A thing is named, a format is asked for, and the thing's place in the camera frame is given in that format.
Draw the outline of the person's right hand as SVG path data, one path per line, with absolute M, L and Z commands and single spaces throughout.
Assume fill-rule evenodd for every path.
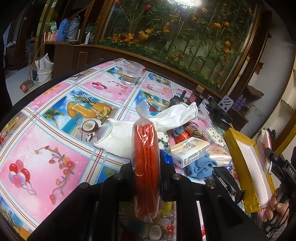
M 276 221 L 277 225 L 281 225 L 285 222 L 288 217 L 289 207 L 288 204 L 278 203 L 277 196 L 279 189 L 277 188 L 271 197 L 270 202 L 267 204 L 265 212 L 263 214 L 263 222 L 271 220 L 273 218 L 273 212 L 276 210 L 279 217 Z

